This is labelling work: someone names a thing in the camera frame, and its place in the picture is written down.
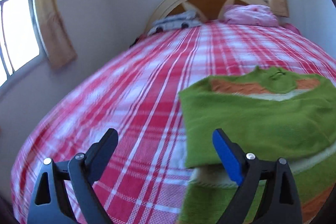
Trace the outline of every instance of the window frame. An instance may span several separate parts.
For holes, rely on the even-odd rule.
[[[33,70],[35,67],[37,67],[42,61],[46,60],[46,52],[43,47],[43,43],[41,40],[39,28],[36,22],[36,17],[35,17],[35,12],[34,12],[34,3],[33,0],[28,0],[28,7],[29,7],[29,12],[30,12],[30,18],[31,18],[31,23],[33,25],[33,30],[34,34],[36,37],[36,41],[39,47],[39,54],[38,56],[34,57],[32,60],[28,61],[26,64],[24,64],[21,68],[18,70],[14,70],[12,63],[11,63],[11,57],[8,54],[8,49],[7,49],[7,43],[6,43],[6,37],[5,37],[5,32],[4,32],[4,21],[3,21],[3,4],[7,2],[8,0],[0,0],[0,9],[1,9],[1,30],[4,39],[4,44],[6,49],[2,49],[0,46],[0,60],[4,66],[6,75],[7,75],[7,80],[0,86],[0,100],[1,97],[8,91],[10,87],[12,87],[14,84],[16,84],[19,80],[21,80],[23,77],[25,77],[31,70]],[[13,74],[10,75],[8,72],[8,68],[5,63],[3,51],[7,52],[7,56],[9,58]]]

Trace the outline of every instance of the window sill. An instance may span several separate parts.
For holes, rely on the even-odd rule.
[[[41,51],[41,53],[30,60],[28,63],[19,68],[14,74],[7,79],[5,83],[0,86],[0,102],[2,101],[5,94],[18,82],[20,82],[24,77],[26,77],[32,70],[39,66],[44,61],[47,61],[46,53]]]

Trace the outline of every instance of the metal bolt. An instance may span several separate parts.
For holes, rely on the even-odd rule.
[[[84,159],[84,157],[85,157],[84,153],[78,153],[78,154],[76,154],[75,159],[76,160],[82,160],[82,159]]]
[[[51,158],[45,158],[44,161],[43,161],[43,163],[44,163],[45,165],[50,164],[50,163],[51,163]]]
[[[286,159],[284,159],[284,158],[280,158],[279,162],[280,162],[280,164],[284,164],[284,165],[287,163]]]
[[[255,154],[253,154],[253,153],[247,153],[246,154],[246,158],[248,158],[249,160],[254,160],[255,159]]]

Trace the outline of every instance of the bed sheet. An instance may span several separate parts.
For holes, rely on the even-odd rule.
[[[11,173],[16,218],[26,223],[44,158],[69,160],[115,128],[118,147],[93,185],[100,202],[117,224],[173,224],[191,175],[177,93],[208,75],[242,75],[256,65],[336,82],[336,61],[282,27],[210,22],[142,40],[69,93],[26,140]],[[71,184],[66,187],[85,223]]]

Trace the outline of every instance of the blue gripper pad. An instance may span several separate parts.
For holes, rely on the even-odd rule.
[[[223,130],[216,129],[212,134],[212,143],[230,179],[240,186],[244,181],[242,164],[227,145],[225,138],[231,143]]]

